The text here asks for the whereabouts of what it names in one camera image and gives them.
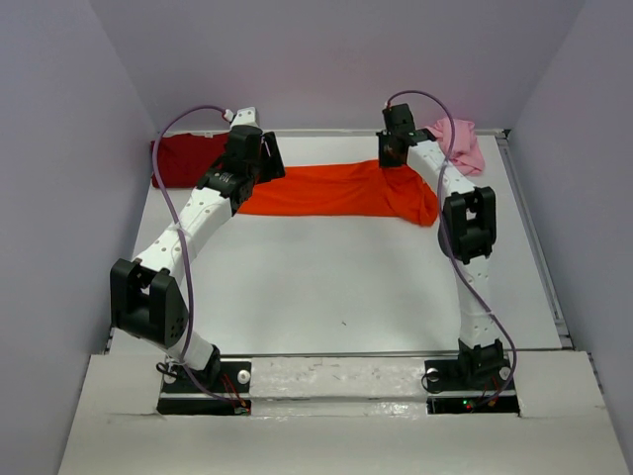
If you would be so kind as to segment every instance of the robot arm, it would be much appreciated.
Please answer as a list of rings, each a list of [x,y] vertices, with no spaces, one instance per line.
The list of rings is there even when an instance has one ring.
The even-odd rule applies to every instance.
[[[112,325],[145,339],[169,356],[183,350],[188,310],[180,293],[184,256],[179,232],[185,236],[189,262],[211,235],[250,198],[253,187],[285,175],[273,133],[264,134],[254,121],[253,109],[238,111],[231,123],[226,150],[200,179],[171,224],[133,261],[119,259],[110,272]],[[184,363],[213,380],[220,352],[192,332]]]
[[[438,183],[445,155],[433,134],[415,129],[407,104],[388,107],[383,116],[386,127],[377,133],[380,166],[406,164],[436,194],[441,186],[444,199],[439,212],[449,242],[440,232],[439,243],[447,256],[450,254],[446,246],[450,245],[456,259],[461,315],[459,354],[455,361],[427,361],[442,368],[431,381],[434,392],[494,387],[491,379],[509,365],[503,355],[500,331],[459,274],[488,301],[489,262],[497,239],[495,192],[490,187],[475,186],[452,163],[448,163],[442,183]]]
[[[422,177],[435,193],[437,193],[439,171],[443,161],[444,152],[442,152],[437,142],[420,142],[408,151],[407,165]],[[456,201],[463,201],[462,197],[476,196],[478,194],[478,188],[473,182],[462,175],[452,163],[449,163],[446,167],[442,187],[442,196],[446,197],[449,202],[451,198]],[[452,206],[445,202],[444,208],[447,207],[452,209]],[[457,260],[457,265],[462,275],[466,277],[469,284],[486,301],[490,297],[488,286],[489,263],[490,254],[486,255],[485,253],[471,256],[467,261],[464,260],[463,256],[458,255]],[[460,341],[469,348],[474,348],[477,345],[484,347],[494,344],[495,340],[500,338],[497,326],[458,275],[455,275],[455,280],[457,282],[457,295],[461,313]]]

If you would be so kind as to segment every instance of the orange shirt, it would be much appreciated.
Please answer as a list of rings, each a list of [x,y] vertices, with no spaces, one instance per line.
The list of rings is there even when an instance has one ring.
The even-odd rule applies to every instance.
[[[286,176],[255,186],[239,212],[270,216],[397,216],[420,226],[437,218],[437,199],[417,173],[378,160],[288,166]]]

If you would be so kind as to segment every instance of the white platform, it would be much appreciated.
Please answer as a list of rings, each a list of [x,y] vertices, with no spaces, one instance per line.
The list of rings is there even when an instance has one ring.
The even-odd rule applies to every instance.
[[[521,417],[427,415],[422,358],[255,358],[251,417],[164,417],[154,363],[92,357],[60,475],[627,474],[580,352],[521,353]]]
[[[376,157],[375,137],[280,137],[286,165]],[[560,340],[497,142],[479,137],[497,193],[493,307],[519,348]],[[189,192],[171,191],[177,206]],[[135,254],[169,224],[150,188]],[[347,353],[457,349],[455,280],[437,243],[437,224],[398,218],[237,215],[193,265],[195,328],[224,354]],[[155,353],[116,332],[113,354]]]

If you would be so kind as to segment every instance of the white wall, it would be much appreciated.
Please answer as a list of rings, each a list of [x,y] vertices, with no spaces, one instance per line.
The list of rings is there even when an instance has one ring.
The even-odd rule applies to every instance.
[[[633,468],[633,2],[588,0],[510,142],[574,342]]]
[[[382,126],[423,88],[509,127],[583,0],[91,0],[157,125],[183,107],[257,105],[269,129]],[[420,124],[440,116],[411,100]],[[222,128],[200,114],[182,128]]]
[[[57,472],[152,127],[86,0],[0,6],[0,473]]]

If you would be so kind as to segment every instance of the pink cloth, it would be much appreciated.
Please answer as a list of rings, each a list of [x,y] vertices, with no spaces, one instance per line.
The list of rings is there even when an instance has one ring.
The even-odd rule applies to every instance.
[[[451,125],[448,118],[437,121],[428,129],[435,135],[439,147],[446,153],[451,140]],[[472,122],[455,120],[455,144],[451,161],[463,175],[479,175],[484,171],[484,156],[479,150],[475,124]]]

